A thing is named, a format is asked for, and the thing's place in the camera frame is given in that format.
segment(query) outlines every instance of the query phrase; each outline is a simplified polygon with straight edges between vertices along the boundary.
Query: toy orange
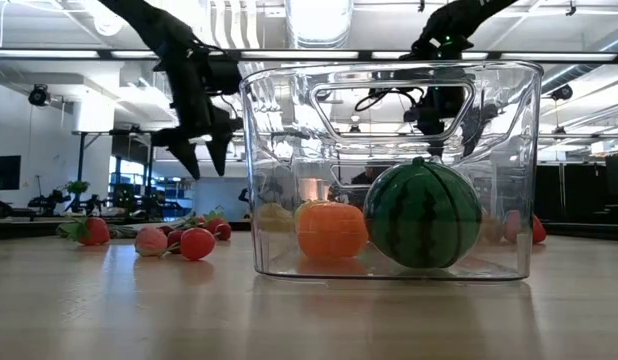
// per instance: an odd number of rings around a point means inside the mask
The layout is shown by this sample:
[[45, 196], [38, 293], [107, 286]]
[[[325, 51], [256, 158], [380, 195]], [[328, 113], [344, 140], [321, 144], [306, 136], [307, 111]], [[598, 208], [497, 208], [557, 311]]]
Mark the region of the toy orange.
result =
[[313, 259], [354, 257], [369, 237], [362, 212], [347, 204], [307, 206], [300, 212], [297, 225], [300, 249]]
[[302, 214], [305, 210], [307, 210], [311, 206], [314, 206], [317, 204], [324, 204], [324, 203], [329, 203], [329, 201], [327, 200], [307, 200], [303, 202], [302, 205], [300, 205], [300, 207], [296, 209], [296, 212], [293, 215], [293, 220], [294, 220], [294, 223], [296, 224], [296, 231], [298, 231], [298, 225], [300, 224], [300, 221], [299, 221], [300, 214]]

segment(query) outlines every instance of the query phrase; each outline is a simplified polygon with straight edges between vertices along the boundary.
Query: fluorescent light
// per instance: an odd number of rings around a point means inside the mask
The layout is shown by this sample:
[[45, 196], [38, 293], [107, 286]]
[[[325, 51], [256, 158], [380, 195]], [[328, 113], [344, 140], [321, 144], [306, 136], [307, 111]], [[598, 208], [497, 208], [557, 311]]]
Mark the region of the fluorescent light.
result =
[[616, 54], [604, 53], [504, 53], [503, 60], [543, 60], [543, 61], [609, 61]]
[[93, 50], [9, 50], [0, 49], [0, 58], [63, 58], [63, 59], [97, 59], [98, 52]]
[[404, 51], [374, 51], [371, 54], [371, 58], [378, 60], [398, 60], [400, 56], [406, 54], [408, 53]]
[[112, 51], [111, 56], [115, 58], [128, 59], [157, 59], [158, 56], [151, 51]]
[[142, 76], [138, 80], [140, 81], [140, 83], [142, 83], [142, 85], [146, 87], [152, 87], [151, 84], [149, 84], [149, 82], [147, 82], [147, 80], [145, 80], [145, 78], [143, 78]]
[[[372, 59], [377, 60], [398, 60], [398, 58], [402, 55], [406, 55], [408, 53], [404, 51], [374, 51], [371, 54]], [[462, 53], [463, 60], [484, 60], [487, 58], [489, 53], [486, 52], [464, 52]]]
[[463, 52], [462, 60], [484, 60], [487, 58], [489, 53], [483, 52]]
[[278, 59], [357, 59], [357, 51], [250, 51], [242, 52], [243, 59], [278, 58]]

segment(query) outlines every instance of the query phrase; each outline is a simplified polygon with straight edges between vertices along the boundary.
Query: wall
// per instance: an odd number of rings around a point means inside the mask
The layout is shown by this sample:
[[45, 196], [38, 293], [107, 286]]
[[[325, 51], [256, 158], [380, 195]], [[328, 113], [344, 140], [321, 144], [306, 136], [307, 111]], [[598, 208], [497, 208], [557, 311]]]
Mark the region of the wall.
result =
[[75, 179], [79, 138], [71, 135], [72, 115], [52, 107], [32, 107], [27, 97], [0, 85], [0, 156], [20, 155], [20, 190], [2, 191], [1, 199], [25, 207], [42, 193]]

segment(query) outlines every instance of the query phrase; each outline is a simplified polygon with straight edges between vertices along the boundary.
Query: ceiling duct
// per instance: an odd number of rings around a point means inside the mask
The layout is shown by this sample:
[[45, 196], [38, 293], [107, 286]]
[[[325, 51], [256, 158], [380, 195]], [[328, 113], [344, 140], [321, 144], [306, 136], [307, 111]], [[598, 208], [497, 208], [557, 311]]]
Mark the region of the ceiling duct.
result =
[[[600, 46], [599, 52], [618, 52], [618, 37], [615, 40], [608, 41], [606, 45]], [[542, 93], [546, 94], [552, 92], [559, 87], [569, 83], [570, 81], [576, 80], [599, 67], [604, 66], [603, 64], [580, 64], [580, 65], [572, 65], [567, 67], [566, 69], [562, 69], [560, 71], [555, 72], [554, 74], [545, 75], [545, 80], [542, 82]]]

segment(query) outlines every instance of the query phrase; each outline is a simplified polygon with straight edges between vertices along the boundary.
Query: ceiling pipe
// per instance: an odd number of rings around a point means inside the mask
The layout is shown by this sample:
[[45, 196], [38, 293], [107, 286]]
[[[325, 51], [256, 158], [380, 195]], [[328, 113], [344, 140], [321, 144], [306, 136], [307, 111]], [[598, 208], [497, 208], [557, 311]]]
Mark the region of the ceiling pipe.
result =
[[[618, 38], [603, 45], [599, 48], [599, 52], [618, 52]], [[590, 72], [602, 67], [600, 64], [581, 64], [572, 65], [554, 75], [545, 76], [542, 82], [542, 93], [552, 92], [567, 83], [574, 81]]]
[[534, 2], [533, 5], [531, 5], [529, 10], [525, 11], [523, 15], [518, 20], [516, 20], [516, 22], [513, 25], [511, 25], [509, 29], [507, 29], [507, 31], [502, 33], [502, 35], [500, 35], [498, 39], [496, 39], [496, 41], [491, 43], [488, 50], [493, 50], [498, 45], [500, 45], [500, 43], [503, 42], [507, 36], [509, 36], [512, 32], [514, 32], [520, 25], [522, 25], [522, 23], [525, 20], [527, 20], [533, 14], [534, 11], [538, 10], [538, 8], [542, 6], [543, 1], [544, 0], [536, 0], [536, 2]]

